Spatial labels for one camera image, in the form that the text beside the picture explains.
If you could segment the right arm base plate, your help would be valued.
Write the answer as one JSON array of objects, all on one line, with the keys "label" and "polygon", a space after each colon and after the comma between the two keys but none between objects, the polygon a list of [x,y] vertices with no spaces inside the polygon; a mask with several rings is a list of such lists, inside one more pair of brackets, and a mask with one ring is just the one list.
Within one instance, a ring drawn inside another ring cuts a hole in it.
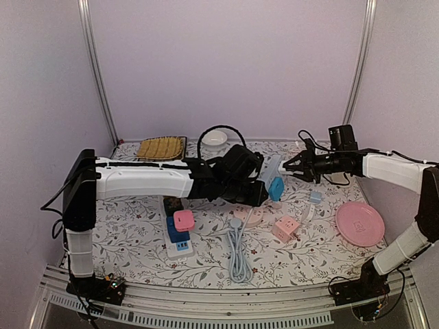
[{"label": "right arm base plate", "polygon": [[387,276],[378,276],[373,279],[358,278],[336,283],[335,279],[339,278],[341,276],[334,277],[328,285],[329,294],[333,297],[336,306],[362,302],[390,292]]}]

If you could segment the green patterned cube adapter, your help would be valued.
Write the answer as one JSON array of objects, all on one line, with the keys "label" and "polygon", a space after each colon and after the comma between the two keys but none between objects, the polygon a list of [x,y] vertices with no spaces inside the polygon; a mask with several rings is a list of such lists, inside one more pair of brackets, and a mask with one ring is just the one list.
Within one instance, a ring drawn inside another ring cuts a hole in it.
[{"label": "green patterned cube adapter", "polygon": [[166,197],[163,199],[163,206],[167,216],[173,216],[176,211],[184,210],[181,199],[176,197]]}]

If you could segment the yellow woven mat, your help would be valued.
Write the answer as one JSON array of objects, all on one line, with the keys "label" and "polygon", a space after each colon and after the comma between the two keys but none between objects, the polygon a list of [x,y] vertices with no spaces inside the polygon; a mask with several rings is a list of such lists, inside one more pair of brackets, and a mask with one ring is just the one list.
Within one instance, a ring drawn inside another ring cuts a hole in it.
[{"label": "yellow woven mat", "polygon": [[187,138],[184,136],[162,136],[141,142],[137,158],[152,161],[181,160],[185,156]]}]

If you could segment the pink plate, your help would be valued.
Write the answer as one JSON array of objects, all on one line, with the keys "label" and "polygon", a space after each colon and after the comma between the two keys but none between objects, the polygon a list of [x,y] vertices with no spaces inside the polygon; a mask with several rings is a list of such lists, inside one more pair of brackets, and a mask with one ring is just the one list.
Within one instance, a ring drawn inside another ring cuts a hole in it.
[{"label": "pink plate", "polygon": [[358,247],[372,247],[385,234],[381,215],[363,202],[342,204],[335,214],[335,222],[342,237]]}]

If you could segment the front aluminium rail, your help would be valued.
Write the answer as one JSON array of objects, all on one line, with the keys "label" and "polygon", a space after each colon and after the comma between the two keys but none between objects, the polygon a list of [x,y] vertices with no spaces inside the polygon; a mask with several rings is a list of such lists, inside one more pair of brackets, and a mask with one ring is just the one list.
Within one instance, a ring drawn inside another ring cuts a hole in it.
[{"label": "front aluminium rail", "polygon": [[409,269],[382,298],[338,305],[327,283],[273,289],[186,289],[127,283],[121,305],[67,293],[68,273],[48,266],[31,328],[428,328]]}]

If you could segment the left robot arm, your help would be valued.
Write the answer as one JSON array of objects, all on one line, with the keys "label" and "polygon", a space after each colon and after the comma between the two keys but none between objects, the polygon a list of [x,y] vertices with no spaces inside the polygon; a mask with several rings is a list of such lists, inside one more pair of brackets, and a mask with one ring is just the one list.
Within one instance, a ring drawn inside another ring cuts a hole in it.
[{"label": "left robot arm", "polygon": [[59,215],[67,239],[71,286],[87,297],[97,297],[102,292],[92,257],[97,201],[126,196],[220,198],[259,207],[269,197],[265,182],[259,179],[262,165],[263,156],[242,145],[210,160],[196,156],[170,162],[114,161],[84,149],[63,185],[40,209],[49,211],[62,198]]}]

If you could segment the white plug adapter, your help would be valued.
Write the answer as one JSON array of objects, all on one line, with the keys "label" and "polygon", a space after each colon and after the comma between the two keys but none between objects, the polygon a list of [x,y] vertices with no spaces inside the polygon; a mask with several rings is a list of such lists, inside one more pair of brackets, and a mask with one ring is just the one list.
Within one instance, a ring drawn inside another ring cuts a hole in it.
[{"label": "white plug adapter", "polygon": [[313,219],[316,212],[316,205],[309,204],[302,213],[301,223],[307,223]]}]

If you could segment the cream cup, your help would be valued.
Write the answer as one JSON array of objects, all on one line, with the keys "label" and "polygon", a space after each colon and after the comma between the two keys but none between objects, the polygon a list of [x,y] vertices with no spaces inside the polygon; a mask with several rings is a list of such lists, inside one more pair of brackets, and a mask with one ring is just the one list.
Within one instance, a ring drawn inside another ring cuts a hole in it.
[{"label": "cream cup", "polygon": [[332,173],[330,175],[330,180],[340,186],[348,186],[351,183],[345,172]]}]

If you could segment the pink round socket base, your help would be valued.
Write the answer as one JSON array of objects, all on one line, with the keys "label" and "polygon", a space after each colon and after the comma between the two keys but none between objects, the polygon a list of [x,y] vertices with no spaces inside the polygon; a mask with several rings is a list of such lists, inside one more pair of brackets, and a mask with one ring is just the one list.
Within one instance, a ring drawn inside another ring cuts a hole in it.
[{"label": "pink round socket base", "polygon": [[261,224],[263,213],[262,207],[249,208],[242,205],[239,205],[233,211],[234,217],[240,219],[242,223],[245,223],[247,228],[254,228]]}]

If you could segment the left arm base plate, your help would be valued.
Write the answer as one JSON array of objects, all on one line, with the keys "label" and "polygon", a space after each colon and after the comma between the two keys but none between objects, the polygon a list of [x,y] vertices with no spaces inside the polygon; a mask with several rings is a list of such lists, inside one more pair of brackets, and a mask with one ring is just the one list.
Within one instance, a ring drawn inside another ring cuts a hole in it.
[{"label": "left arm base plate", "polygon": [[103,278],[99,278],[95,274],[88,278],[76,278],[70,275],[66,292],[79,295],[87,301],[92,300],[121,306],[126,292],[126,281],[113,273]]}]

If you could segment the left aluminium frame post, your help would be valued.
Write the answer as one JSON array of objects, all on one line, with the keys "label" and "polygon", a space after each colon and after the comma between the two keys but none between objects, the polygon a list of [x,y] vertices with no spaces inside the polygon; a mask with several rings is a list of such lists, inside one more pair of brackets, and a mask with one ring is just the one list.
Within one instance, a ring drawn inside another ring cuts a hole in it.
[{"label": "left aluminium frame post", "polygon": [[114,146],[119,144],[119,136],[117,133],[115,121],[112,117],[108,96],[106,93],[104,79],[102,76],[102,70],[99,64],[99,58],[97,53],[97,47],[95,43],[95,37],[93,33],[93,24],[91,19],[90,1],[78,0],[78,9],[80,15],[80,22],[82,26],[82,33],[84,35],[84,41],[86,45],[86,51],[90,61],[91,71],[95,87],[97,90],[97,96],[99,104],[102,109],[104,123],[108,130],[110,140]]}]

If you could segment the right aluminium frame post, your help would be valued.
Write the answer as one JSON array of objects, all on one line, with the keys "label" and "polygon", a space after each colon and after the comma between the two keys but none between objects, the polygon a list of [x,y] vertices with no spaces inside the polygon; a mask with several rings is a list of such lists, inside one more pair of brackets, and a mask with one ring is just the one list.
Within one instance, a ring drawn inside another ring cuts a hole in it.
[{"label": "right aluminium frame post", "polygon": [[367,0],[366,8],[364,13],[364,22],[361,31],[361,38],[359,44],[359,52],[357,56],[357,61],[355,65],[353,81],[351,84],[351,89],[348,94],[348,101],[346,104],[346,109],[342,117],[342,125],[351,124],[357,100],[359,97],[359,92],[361,89],[362,78],[364,75],[364,69],[366,67],[368,52],[370,48],[370,42],[372,39],[372,33],[375,22],[375,14],[377,9],[376,0]]}]

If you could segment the white long power strip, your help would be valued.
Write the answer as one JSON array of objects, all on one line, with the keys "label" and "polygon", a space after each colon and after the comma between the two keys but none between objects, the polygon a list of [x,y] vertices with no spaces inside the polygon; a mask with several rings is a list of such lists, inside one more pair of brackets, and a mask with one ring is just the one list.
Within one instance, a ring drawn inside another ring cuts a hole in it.
[{"label": "white long power strip", "polygon": [[160,201],[164,240],[170,260],[182,260],[194,255],[190,231],[195,228],[193,213],[184,209],[181,199],[163,197]]}]

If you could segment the white ceramic bowl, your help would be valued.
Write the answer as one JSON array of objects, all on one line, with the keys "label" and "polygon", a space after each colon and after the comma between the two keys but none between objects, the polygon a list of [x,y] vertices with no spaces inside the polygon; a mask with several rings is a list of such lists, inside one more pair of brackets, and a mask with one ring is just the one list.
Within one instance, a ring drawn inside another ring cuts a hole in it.
[{"label": "white ceramic bowl", "polygon": [[226,146],[228,136],[221,130],[212,130],[206,133],[201,140],[203,147],[209,150],[217,150]]}]

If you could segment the dark blue cube adapter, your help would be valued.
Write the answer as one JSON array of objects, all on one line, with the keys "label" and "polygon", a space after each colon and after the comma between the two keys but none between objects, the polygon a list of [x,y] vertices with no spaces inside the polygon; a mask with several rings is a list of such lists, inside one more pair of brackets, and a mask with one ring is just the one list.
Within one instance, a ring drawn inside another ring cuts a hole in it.
[{"label": "dark blue cube adapter", "polygon": [[189,241],[190,235],[188,231],[179,232],[174,225],[173,217],[166,217],[167,231],[169,239],[172,243],[179,243],[183,241]]}]

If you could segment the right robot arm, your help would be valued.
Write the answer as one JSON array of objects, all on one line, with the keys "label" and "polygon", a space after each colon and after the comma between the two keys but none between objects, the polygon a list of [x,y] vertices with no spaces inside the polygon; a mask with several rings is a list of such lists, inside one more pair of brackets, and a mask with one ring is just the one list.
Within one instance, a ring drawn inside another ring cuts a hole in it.
[{"label": "right robot arm", "polygon": [[360,278],[353,282],[361,299],[378,293],[388,274],[407,261],[413,261],[438,240],[438,165],[414,162],[394,154],[368,150],[335,151],[316,155],[304,150],[290,160],[282,161],[280,173],[305,182],[320,181],[330,173],[349,173],[381,180],[413,191],[420,196],[414,222],[389,246],[375,254],[361,267]]}]

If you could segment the light blue power strip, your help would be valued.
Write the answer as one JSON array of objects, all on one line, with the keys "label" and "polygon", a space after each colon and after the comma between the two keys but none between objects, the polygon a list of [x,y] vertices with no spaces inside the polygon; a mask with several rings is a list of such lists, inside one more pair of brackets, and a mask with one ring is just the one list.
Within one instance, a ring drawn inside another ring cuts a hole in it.
[{"label": "light blue power strip", "polygon": [[[268,191],[271,181],[280,176],[278,167],[281,163],[281,155],[273,155],[265,168],[261,180],[265,183]],[[230,245],[230,262],[228,272],[230,280],[237,284],[248,284],[253,278],[253,271],[244,252],[244,230],[246,224],[236,217],[230,220],[230,230],[226,236]]]}]

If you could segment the pink cube socket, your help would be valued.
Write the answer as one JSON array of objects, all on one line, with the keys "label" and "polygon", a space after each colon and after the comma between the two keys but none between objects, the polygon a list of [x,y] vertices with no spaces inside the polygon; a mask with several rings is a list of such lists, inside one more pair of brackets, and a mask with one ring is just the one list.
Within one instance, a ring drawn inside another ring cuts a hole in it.
[{"label": "pink cube socket", "polygon": [[299,222],[292,217],[285,215],[274,223],[272,226],[272,234],[281,243],[288,243],[292,239],[292,235],[298,227]]}]

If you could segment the aluminium frame post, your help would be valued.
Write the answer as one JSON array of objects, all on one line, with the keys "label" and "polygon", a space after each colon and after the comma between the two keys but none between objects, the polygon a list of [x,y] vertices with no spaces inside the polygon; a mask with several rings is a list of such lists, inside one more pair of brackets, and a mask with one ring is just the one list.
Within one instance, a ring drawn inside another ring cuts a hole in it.
[{"label": "aluminium frame post", "polygon": [[366,67],[368,52],[370,48],[370,42],[372,39],[372,33],[375,22],[375,14],[377,9],[376,0],[367,0],[366,8],[364,13],[364,22],[361,31],[361,38],[359,44],[359,52],[357,56],[357,61],[355,65],[353,81],[351,84],[351,89],[348,94],[348,101],[346,104],[346,109],[342,117],[342,125],[351,124],[357,100],[359,97],[359,92],[361,89],[362,78],[364,75],[364,69]]},{"label": "aluminium frame post", "polygon": [[95,37],[93,33],[93,24],[91,19],[90,1],[78,0],[78,9],[80,15],[80,22],[82,26],[82,33],[84,35],[84,41],[86,45],[86,51],[90,61],[91,71],[95,87],[97,90],[97,96],[99,104],[102,109],[104,123],[108,130],[110,140],[114,146],[119,144],[119,136],[117,133],[115,121],[112,117],[108,96],[106,93],[104,79],[102,76],[102,70],[99,64],[99,58],[97,53],[97,47],[95,43]]}]

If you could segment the pink square plug adapter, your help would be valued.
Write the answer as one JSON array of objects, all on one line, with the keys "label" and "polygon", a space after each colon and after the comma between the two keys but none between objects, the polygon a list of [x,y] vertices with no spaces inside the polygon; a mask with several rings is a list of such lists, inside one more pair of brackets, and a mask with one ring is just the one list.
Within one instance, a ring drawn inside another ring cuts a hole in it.
[{"label": "pink square plug adapter", "polygon": [[177,232],[189,232],[195,228],[195,219],[190,210],[178,210],[173,215]]}]

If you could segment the cyan square plug adapter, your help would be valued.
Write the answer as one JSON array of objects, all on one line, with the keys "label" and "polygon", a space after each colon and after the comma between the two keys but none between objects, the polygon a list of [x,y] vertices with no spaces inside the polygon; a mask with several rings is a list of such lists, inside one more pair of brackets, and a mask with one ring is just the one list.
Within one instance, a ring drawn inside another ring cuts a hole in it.
[{"label": "cyan square plug adapter", "polygon": [[283,194],[285,185],[280,176],[275,177],[268,188],[268,195],[273,202],[279,202]]}]

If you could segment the small light blue plug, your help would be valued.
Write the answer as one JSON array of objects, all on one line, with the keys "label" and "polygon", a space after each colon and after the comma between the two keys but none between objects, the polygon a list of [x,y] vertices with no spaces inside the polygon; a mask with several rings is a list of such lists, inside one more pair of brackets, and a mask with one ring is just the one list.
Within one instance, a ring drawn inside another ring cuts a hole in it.
[{"label": "small light blue plug", "polygon": [[312,204],[320,204],[322,201],[322,193],[317,191],[312,191],[309,196],[309,201]]}]

